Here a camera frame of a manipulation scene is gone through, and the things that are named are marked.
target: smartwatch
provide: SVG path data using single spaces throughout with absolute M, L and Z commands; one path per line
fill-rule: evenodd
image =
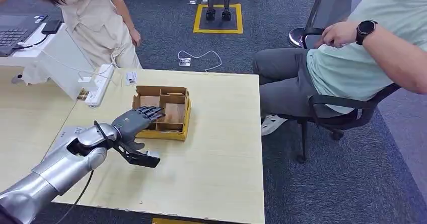
M 357 28 L 356 43 L 358 45 L 363 45 L 363 40 L 366 38 L 366 36 L 375 31 L 377 24 L 378 23 L 374 20 L 366 20 L 361 22 Z

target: white power strip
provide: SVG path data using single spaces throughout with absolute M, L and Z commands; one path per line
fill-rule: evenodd
M 107 90 L 108 83 L 110 82 L 108 79 L 111 79 L 114 72 L 114 66 L 110 64 L 103 64 L 98 73 L 101 76 L 95 77 L 95 84 L 98 87 L 96 91 L 91 91 L 86 97 L 85 103 L 90 107 L 97 107 L 101 104 L 102 98 L 105 95 L 105 91 Z

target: chair armrest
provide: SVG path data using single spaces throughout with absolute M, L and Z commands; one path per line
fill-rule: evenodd
M 322 35 L 323 31 L 325 31 L 325 29 L 319 29 L 319 28 L 304 29 L 303 38 L 302 38 L 304 48 L 308 49 L 307 43 L 306 43 L 307 36 L 309 36 L 309 35 Z
M 310 107 L 310 115 L 314 119 L 315 123 L 321 126 L 324 126 L 324 124 L 322 124 L 319 121 L 319 116 L 317 115 L 316 108 L 314 107 L 317 104 L 328 104 L 333 106 L 350 107 L 350 108 L 362 109 L 362 110 L 374 109 L 376 107 L 375 104 L 370 102 L 358 101 L 358 100 L 341 98 L 341 97 L 333 97 L 333 96 L 327 96 L 327 95 L 313 95 L 308 99 L 308 102 Z

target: silver robotic arm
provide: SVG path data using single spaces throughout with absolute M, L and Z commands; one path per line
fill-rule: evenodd
M 0 223 L 29 224 L 36 214 L 56 196 L 72 186 L 107 158 L 111 148 L 130 164 L 155 168 L 157 154 L 137 151 L 143 144 L 135 136 L 155 120 L 164 117 L 162 109 L 140 107 L 129 110 L 112 124 L 94 122 L 94 126 L 71 136 L 49 153 L 31 173 L 0 193 Z

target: man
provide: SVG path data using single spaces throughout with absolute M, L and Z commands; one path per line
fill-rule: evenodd
M 309 116 L 311 95 L 367 101 L 392 82 L 427 94 L 427 0 L 362 0 L 346 21 L 326 28 L 318 46 L 256 54 L 262 114 Z M 351 110 L 317 109 L 321 117 Z M 262 135 L 284 121 L 267 116 Z

